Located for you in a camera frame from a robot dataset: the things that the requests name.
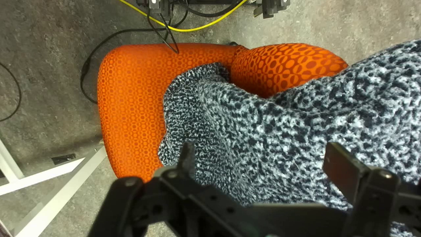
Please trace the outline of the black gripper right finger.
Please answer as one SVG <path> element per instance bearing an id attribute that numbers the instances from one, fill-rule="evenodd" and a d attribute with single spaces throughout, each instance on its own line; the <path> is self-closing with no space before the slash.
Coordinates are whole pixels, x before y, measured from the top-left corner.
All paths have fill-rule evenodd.
<path id="1" fill-rule="evenodd" d="M 322 170 L 351 204 L 357 200 L 361 180 L 369 172 L 363 162 L 338 142 L 326 145 Z"/>

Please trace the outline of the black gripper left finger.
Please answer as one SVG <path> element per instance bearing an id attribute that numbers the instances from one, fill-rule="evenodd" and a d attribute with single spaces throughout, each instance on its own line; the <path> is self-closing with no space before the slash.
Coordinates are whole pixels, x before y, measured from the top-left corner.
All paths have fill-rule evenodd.
<path id="1" fill-rule="evenodd" d="M 190 142 L 184 142 L 180 150 L 178 162 L 176 165 L 177 175 L 186 180 L 194 180 L 194 146 Z"/>

